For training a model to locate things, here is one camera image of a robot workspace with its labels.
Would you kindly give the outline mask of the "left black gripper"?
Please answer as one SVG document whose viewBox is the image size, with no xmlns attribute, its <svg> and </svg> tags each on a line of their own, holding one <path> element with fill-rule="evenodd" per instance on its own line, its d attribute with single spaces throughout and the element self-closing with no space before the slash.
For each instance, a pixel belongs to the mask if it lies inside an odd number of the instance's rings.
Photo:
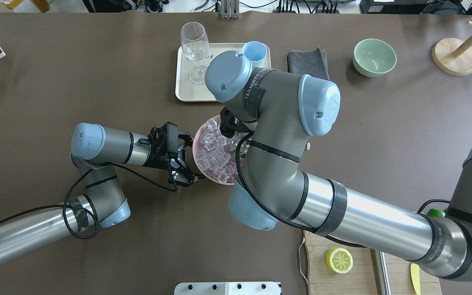
<svg viewBox="0 0 472 295">
<path fill-rule="evenodd" d="M 149 148 L 143 167 L 169 170 L 168 182 L 176 186 L 189 187 L 205 175 L 193 172 L 186 162 L 186 147 L 193 147 L 190 132 L 178 130 L 174 123 L 167 122 L 162 127 L 151 129 L 147 138 L 137 141 L 138 146 Z"/>
</svg>

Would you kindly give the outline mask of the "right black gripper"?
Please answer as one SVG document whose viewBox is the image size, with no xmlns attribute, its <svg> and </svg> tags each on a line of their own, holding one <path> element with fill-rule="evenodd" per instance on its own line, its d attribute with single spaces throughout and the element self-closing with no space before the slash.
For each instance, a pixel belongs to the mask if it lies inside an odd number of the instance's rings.
<svg viewBox="0 0 472 295">
<path fill-rule="evenodd" d="M 248 122 L 240 120 L 227 107 L 220 112 L 219 130 L 226 138 L 234 138 L 236 133 L 242 133 L 244 136 L 253 133 L 256 125 L 257 120 Z"/>
</svg>

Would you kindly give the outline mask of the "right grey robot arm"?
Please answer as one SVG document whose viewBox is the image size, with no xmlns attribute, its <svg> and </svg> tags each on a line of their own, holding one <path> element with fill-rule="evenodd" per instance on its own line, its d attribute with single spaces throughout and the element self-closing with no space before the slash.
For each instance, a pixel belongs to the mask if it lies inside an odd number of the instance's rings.
<svg viewBox="0 0 472 295">
<path fill-rule="evenodd" d="M 412 74 L 358 89 L 215 57 L 206 86 L 254 133 L 229 201 L 259 230 L 283 221 L 472 281 L 472 82 Z"/>
</svg>

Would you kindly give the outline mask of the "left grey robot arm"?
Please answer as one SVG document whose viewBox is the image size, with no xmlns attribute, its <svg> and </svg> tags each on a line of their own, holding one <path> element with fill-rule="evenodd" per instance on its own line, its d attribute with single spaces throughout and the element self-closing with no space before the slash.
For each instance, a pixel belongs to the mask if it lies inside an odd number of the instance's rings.
<svg viewBox="0 0 472 295">
<path fill-rule="evenodd" d="M 80 172 L 59 203 L 38 206 L 0 221 L 0 266 L 67 236 L 92 239 L 100 227 L 108 228 L 131 215 L 116 173 L 121 168 L 148 181 L 132 166 L 163 170 L 169 192 L 202 179 L 186 162 L 193 146 L 190 132 L 174 123 L 152 127 L 147 135 L 80 123 L 71 138 L 70 160 Z"/>
</svg>

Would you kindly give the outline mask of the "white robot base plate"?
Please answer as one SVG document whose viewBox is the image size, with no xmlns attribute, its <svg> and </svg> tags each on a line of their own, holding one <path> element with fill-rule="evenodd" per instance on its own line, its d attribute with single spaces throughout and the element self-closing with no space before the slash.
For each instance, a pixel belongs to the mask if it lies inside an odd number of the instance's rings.
<svg viewBox="0 0 472 295">
<path fill-rule="evenodd" d="M 282 295 L 280 282 L 182 282 L 176 285 L 174 295 Z"/>
</svg>

